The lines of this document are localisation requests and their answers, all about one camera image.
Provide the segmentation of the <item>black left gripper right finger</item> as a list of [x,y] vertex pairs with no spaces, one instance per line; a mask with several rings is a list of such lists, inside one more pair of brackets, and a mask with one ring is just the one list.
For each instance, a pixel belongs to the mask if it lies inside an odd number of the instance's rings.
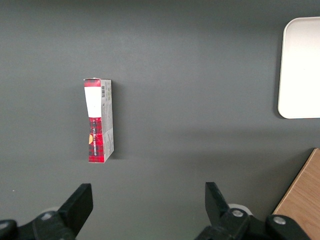
[[265,221],[239,207],[230,207],[215,182],[205,183],[205,209],[210,225],[197,240],[309,240],[292,218],[271,214]]

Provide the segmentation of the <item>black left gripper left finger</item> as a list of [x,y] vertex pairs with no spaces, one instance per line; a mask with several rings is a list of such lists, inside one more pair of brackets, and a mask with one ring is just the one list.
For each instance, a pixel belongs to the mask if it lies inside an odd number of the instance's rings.
[[2,240],[74,240],[93,210],[92,185],[81,184],[58,208],[41,213],[18,226],[13,219],[0,221]]

